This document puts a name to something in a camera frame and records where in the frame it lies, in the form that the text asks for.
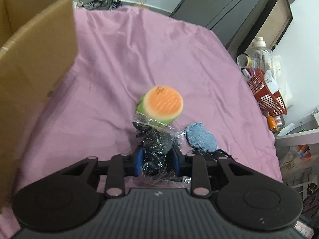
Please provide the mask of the black item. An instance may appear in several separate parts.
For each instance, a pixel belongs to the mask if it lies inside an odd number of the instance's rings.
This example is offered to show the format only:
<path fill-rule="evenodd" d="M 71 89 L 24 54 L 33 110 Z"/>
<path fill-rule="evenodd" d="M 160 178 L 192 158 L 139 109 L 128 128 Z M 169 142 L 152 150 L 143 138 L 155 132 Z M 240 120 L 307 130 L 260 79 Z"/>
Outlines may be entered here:
<path fill-rule="evenodd" d="M 168 124 L 151 119 L 137 112 L 133 126 L 136 138 L 142 145 L 143 160 L 138 186 L 146 188 L 185 188 L 190 189 L 191 178 L 177 176 L 173 167 L 173 146 L 181 148 L 184 142 L 183 131 Z"/>

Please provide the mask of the blue knitted cloth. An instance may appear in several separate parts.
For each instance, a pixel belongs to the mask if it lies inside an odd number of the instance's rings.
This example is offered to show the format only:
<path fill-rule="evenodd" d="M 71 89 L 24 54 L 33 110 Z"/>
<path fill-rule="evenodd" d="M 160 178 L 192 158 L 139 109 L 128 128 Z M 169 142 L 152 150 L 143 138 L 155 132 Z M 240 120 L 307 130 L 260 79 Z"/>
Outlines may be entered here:
<path fill-rule="evenodd" d="M 217 150 L 217 142 L 212 133 L 199 122 L 192 123 L 186 128 L 188 144 L 201 153 L 211 153 Z"/>

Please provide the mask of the burger squishy toy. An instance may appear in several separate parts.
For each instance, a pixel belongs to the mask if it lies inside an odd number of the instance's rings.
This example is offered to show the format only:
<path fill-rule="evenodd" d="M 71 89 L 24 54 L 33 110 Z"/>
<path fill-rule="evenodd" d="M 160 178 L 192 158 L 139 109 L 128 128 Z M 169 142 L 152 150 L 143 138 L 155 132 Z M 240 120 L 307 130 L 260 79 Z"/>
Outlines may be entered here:
<path fill-rule="evenodd" d="M 183 98 L 177 90 L 170 86 L 157 85 L 141 97 L 136 112 L 168 125 L 179 117 L 183 106 Z"/>

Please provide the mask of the orange bottle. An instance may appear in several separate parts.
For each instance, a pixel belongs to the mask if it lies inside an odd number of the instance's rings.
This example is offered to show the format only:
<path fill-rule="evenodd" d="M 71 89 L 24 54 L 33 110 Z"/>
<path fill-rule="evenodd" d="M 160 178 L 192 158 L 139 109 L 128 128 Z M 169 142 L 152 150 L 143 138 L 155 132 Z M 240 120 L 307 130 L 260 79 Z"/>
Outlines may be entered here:
<path fill-rule="evenodd" d="M 275 122 L 275 119 L 270 114 L 267 115 L 267 123 L 268 127 L 272 132 L 278 131 L 277 124 Z"/>

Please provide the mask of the pink bed sheet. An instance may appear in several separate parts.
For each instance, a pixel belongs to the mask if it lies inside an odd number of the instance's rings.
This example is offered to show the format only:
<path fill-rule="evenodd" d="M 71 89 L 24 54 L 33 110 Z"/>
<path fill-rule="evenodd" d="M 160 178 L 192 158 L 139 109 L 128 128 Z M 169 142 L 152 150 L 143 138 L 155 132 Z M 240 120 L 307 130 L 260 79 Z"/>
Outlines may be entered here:
<path fill-rule="evenodd" d="M 177 130 L 200 122 L 236 161 L 282 179 L 266 118 L 212 31 L 138 7 L 76 9 L 74 18 L 77 57 L 39 119 L 15 190 L 91 155 L 132 152 L 137 104 L 156 85 L 183 97 Z"/>

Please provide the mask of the red plastic basket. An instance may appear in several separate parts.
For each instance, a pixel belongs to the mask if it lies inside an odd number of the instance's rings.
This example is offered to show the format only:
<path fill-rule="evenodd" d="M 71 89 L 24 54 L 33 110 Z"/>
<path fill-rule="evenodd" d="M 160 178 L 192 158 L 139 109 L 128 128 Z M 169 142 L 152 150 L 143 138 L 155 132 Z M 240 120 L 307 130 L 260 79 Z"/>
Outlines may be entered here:
<path fill-rule="evenodd" d="M 264 72 L 260 68 L 248 81 L 248 86 L 262 111 L 267 111 L 274 117 L 287 115 L 287 108 L 280 92 L 276 91 L 274 94 L 270 92 L 264 80 Z"/>

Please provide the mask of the white paper cup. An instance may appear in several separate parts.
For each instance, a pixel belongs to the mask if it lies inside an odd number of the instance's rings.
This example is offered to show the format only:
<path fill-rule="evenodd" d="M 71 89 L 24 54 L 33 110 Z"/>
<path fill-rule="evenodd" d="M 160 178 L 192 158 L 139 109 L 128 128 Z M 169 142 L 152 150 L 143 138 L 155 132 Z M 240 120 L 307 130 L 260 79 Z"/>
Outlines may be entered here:
<path fill-rule="evenodd" d="M 250 68 L 252 66 L 252 60 L 246 54 L 238 55 L 236 62 L 241 68 Z"/>

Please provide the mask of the clear plastic bottle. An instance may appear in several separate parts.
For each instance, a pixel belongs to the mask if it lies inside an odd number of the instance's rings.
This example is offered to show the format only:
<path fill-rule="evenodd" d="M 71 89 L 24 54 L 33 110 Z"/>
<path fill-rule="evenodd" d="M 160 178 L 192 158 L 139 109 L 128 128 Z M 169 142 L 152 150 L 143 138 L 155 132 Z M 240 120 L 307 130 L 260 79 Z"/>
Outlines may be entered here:
<path fill-rule="evenodd" d="M 251 73 L 255 75 L 258 69 L 263 72 L 272 69 L 272 57 L 273 53 L 271 49 L 268 49 L 263 37 L 256 37 L 252 42 L 252 50 L 249 53 L 249 57 L 252 61 Z"/>

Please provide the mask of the brown cardboard box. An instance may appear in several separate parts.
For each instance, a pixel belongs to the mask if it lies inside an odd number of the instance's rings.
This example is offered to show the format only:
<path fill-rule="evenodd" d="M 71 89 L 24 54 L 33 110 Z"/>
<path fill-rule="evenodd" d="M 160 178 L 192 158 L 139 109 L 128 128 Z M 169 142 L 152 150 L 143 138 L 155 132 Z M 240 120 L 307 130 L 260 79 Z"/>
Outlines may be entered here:
<path fill-rule="evenodd" d="M 77 55 L 73 0 L 1 0 L 1 205 L 29 137 Z"/>

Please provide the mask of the grey sneaker right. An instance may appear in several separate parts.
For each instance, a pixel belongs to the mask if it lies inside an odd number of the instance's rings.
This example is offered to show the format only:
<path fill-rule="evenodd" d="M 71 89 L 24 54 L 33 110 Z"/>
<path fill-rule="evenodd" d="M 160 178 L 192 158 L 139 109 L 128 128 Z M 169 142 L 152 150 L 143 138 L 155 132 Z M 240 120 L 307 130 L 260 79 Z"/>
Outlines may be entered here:
<path fill-rule="evenodd" d="M 122 0 L 107 0 L 107 9 L 115 10 L 123 5 Z"/>

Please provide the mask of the grey sneaker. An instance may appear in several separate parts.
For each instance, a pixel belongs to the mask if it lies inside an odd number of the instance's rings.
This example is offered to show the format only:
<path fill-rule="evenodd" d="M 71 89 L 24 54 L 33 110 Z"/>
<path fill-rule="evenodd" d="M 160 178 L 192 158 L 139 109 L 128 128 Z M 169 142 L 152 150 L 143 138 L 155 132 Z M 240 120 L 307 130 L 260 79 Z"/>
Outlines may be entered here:
<path fill-rule="evenodd" d="M 115 10 L 123 5 L 122 0 L 107 0 L 107 9 Z"/>
<path fill-rule="evenodd" d="M 92 0 L 91 2 L 83 3 L 82 7 L 84 7 L 87 10 L 108 10 L 110 8 L 110 0 Z"/>

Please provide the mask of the grey sneaker left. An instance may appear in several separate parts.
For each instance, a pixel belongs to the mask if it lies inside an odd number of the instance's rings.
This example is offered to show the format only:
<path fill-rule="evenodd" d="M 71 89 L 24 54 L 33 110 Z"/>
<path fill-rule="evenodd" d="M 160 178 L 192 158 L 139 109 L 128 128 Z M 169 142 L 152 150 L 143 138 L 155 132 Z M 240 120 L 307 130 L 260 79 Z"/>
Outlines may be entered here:
<path fill-rule="evenodd" d="M 110 8 L 110 0 L 92 0 L 91 2 L 83 3 L 82 7 L 84 7 L 87 10 L 108 10 Z"/>

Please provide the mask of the dark grey door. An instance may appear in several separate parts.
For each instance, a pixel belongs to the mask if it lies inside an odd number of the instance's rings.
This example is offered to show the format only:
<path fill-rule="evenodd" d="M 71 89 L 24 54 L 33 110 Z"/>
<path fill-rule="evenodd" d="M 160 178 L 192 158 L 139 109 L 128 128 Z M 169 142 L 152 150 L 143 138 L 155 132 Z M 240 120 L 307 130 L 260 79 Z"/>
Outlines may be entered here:
<path fill-rule="evenodd" d="M 251 11 L 263 1 L 266 0 L 181 0 L 171 17 L 213 31 L 228 48 Z"/>

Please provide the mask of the wooden framed board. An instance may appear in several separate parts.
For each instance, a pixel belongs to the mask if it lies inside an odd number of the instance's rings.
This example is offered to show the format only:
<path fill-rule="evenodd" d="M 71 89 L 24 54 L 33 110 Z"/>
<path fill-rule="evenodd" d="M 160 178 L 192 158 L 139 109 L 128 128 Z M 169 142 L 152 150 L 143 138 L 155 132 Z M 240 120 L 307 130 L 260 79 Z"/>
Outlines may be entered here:
<path fill-rule="evenodd" d="M 292 19 L 288 0 L 259 0 L 227 44 L 228 53 L 233 59 L 247 54 L 256 37 L 263 37 L 266 47 L 274 50 Z"/>

